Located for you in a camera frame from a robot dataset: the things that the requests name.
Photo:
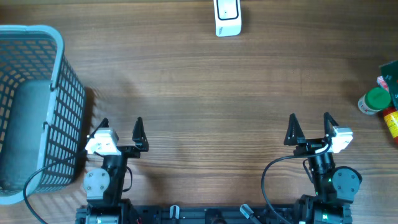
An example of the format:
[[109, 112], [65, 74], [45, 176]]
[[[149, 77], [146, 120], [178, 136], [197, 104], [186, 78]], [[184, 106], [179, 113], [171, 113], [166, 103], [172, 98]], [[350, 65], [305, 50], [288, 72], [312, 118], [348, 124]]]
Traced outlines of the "small red tissue box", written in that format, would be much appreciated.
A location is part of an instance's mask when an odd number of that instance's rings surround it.
[[383, 79], [382, 76], [377, 77], [377, 80], [376, 80], [376, 81], [377, 81], [377, 84], [378, 84], [381, 88], [383, 88], [383, 89], [385, 89], [387, 92], [389, 92], [389, 87], [388, 87], [386, 81]]

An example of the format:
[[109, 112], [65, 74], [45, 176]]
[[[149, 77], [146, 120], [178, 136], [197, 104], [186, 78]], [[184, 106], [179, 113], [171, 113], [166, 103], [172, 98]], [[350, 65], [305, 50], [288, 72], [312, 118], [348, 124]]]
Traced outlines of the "green 3M gloves packet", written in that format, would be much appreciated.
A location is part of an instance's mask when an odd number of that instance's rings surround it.
[[398, 61], [395, 60], [395, 61], [391, 61], [389, 63], [385, 63], [385, 64], [381, 65], [379, 68], [381, 71], [381, 76], [383, 77], [384, 81], [386, 82], [386, 84], [389, 88], [389, 94], [391, 96], [392, 104], [397, 109], [397, 107], [398, 107], [398, 100], [397, 100]]

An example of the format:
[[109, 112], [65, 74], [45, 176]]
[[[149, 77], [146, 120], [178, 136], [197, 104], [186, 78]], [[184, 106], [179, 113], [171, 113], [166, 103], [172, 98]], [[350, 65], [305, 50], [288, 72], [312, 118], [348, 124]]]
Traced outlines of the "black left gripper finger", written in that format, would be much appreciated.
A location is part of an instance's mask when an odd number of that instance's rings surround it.
[[149, 143], [144, 131], [143, 119], [141, 117], [137, 118], [132, 132], [132, 140], [135, 142], [135, 146], [138, 149], [148, 149]]
[[108, 127], [109, 127], [109, 120], [107, 118], [103, 118], [103, 120], [100, 122], [97, 128], [99, 129], [99, 128], [108, 128]]

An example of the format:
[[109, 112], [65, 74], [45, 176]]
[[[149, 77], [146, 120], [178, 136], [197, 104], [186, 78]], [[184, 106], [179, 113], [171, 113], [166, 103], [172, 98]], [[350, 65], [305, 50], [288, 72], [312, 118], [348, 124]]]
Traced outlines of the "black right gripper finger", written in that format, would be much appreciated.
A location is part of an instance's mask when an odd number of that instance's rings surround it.
[[329, 112], [324, 113], [323, 118], [324, 118], [325, 135], [329, 137], [336, 136], [334, 127], [339, 126], [339, 124], [334, 120], [334, 118]]
[[305, 143], [305, 136], [300, 127], [299, 121], [295, 115], [292, 113], [289, 116], [289, 125], [284, 139], [284, 145], [286, 146], [296, 146]]

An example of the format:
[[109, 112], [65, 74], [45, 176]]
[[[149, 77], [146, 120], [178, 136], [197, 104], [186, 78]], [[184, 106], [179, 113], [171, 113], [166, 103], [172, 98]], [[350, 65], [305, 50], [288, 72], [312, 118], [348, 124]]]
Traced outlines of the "green lid glass jar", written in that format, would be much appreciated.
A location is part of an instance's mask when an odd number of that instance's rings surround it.
[[388, 91], [381, 87], [369, 90], [358, 100], [359, 110], [367, 115], [373, 115], [386, 109], [391, 103]]

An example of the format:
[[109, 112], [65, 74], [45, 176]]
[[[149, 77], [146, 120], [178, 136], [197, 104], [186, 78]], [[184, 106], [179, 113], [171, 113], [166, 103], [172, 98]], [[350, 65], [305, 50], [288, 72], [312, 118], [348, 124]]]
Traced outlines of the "yellow red sauce bottle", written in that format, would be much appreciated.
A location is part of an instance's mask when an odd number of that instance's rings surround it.
[[385, 123], [389, 129], [389, 132], [392, 135], [394, 142], [397, 144], [398, 137], [398, 122], [397, 122], [397, 114], [398, 111], [394, 106], [386, 108], [382, 111], [382, 116], [384, 118]]

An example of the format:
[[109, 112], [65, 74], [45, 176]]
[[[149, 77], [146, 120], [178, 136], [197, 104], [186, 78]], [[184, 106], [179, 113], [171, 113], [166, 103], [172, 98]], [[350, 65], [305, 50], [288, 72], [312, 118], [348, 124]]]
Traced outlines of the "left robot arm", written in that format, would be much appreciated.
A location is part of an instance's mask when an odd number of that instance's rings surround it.
[[132, 146], [118, 146], [119, 137], [109, 121], [104, 118], [99, 126], [87, 136], [85, 150], [103, 158], [100, 168], [89, 171], [83, 180], [88, 205], [76, 211], [76, 223], [81, 224], [122, 224], [142, 223], [141, 216], [129, 199], [122, 194], [124, 179], [131, 169], [127, 166], [130, 158], [140, 158], [141, 152], [149, 150], [144, 132], [143, 120], [138, 117], [132, 131]]

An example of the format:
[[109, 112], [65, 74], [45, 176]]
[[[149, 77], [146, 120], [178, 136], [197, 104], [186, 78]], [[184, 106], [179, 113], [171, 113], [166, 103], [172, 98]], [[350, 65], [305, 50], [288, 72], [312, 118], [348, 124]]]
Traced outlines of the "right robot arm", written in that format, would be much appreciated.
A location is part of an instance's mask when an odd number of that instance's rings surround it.
[[289, 117], [284, 139], [287, 146], [295, 146], [294, 157], [304, 158], [305, 168], [315, 195], [303, 195], [294, 204], [294, 223], [352, 223], [350, 205], [363, 178], [348, 166], [337, 167], [333, 155], [346, 149], [353, 140], [353, 131], [340, 126], [329, 113], [324, 114], [322, 138], [307, 139], [295, 114]]

